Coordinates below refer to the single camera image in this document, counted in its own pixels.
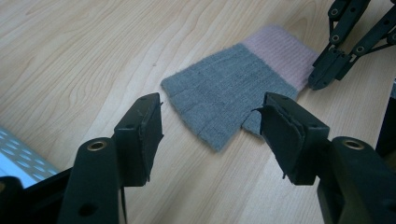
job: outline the black plastic part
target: black plastic part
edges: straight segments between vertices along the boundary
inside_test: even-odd
[[[78,149],[58,223],[123,223],[116,145],[92,139]]]
[[[369,53],[378,41],[387,36],[396,25],[396,6],[393,6],[387,14],[359,41],[353,48],[353,54],[363,56]]]
[[[157,147],[163,138],[158,93],[139,98],[114,129],[124,187],[142,187],[149,175]]]
[[[396,175],[368,144],[336,137],[329,159],[345,199],[337,223],[396,223]]]
[[[337,26],[330,33],[329,42],[335,46],[343,43],[369,3],[370,0],[348,1],[346,9],[343,9],[341,18],[337,19],[339,21]]]
[[[334,79],[341,80],[356,62],[339,49],[331,49],[316,61],[315,69],[308,78],[308,86],[316,91],[329,86]]]
[[[23,186],[14,176],[0,177],[0,222],[22,223],[25,211]]]
[[[389,153],[396,151],[396,99],[391,97],[375,151],[381,157],[386,157]]]
[[[337,190],[329,188],[323,181],[318,184],[318,200],[323,220],[326,224],[338,223],[345,205],[343,195]]]
[[[350,0],[335,0],[327,13],[330,21],[340,21]]]
[[[67,169],[27,188],[24,203],[29,204],[26,221],[29,223],[55,223],[61,210],[64,191],[72,169]]]
[[[290,98],[267,92],[261,135],[276,155],[283,172],[295,185],[313,185],[317,150],[328,141],[329,127]]]
[[[308,86],[314,91],[321,90],[334,79],[341,80],[359,59],[359,57],[396,43],[396,6],[393,6],[384,17],[359,41],[353,50],[345,54],[338,49],[364,10],[369,0],[336,0],[329,9],[330,39],[328,46],[320,53],[313,63],[315,69],[308,79]],[[376,47],[381,39],[387,39],[387,44]]]

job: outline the wood grain surface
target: wood grain surface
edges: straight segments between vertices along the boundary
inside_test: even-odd
[[[267,24],[321,52],[331,3],[0,1],[0,125],[64,170],[82,143],[110,136],[139,96],[158,91],[165,137],[151,182],[126,190],[130,223],[322,223],[315,186],[282,180],[270,148],[243,131],[214,153],[185,127],[160,83]],[[371,1],[345,48],[391,6]],[[396,48],[364,56],[341,82],[304,90],[298,103],[331,127],[331,138],[374,147],[395,57]]]

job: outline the wooden table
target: wooden table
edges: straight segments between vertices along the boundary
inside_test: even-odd
[[[132,103],[158,91],[164,139],[151,182],[127,189],[130,223],[321,223],[316,187],[282,180],[270,148],[239,132],[214,153],[185,127],[165,77],[267,24],[322,51],[332,1],[0,1],[0,125],[63,170],[79,145],[110,136]],[[345,48],[391,7],[373,0]],[[373,147],[395,77],[396,48],[361,58],[341,82],[298,103]]]

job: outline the cloth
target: cloth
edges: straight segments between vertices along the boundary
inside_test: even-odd
[[[169,101],[187,126],[216,151],[242,126],[260,136],[267,91],[295,98],[318,55],[278,26],[268,26],[228,49],[163,80]]]

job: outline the gray fabric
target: gray fabric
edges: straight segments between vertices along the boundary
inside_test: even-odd
[[[246,121],[259,134],[260,107],[267,91],[297,94],[267,64],[242,44],[211,55],[163,80],[169,100],[193,133],[220,151]]]

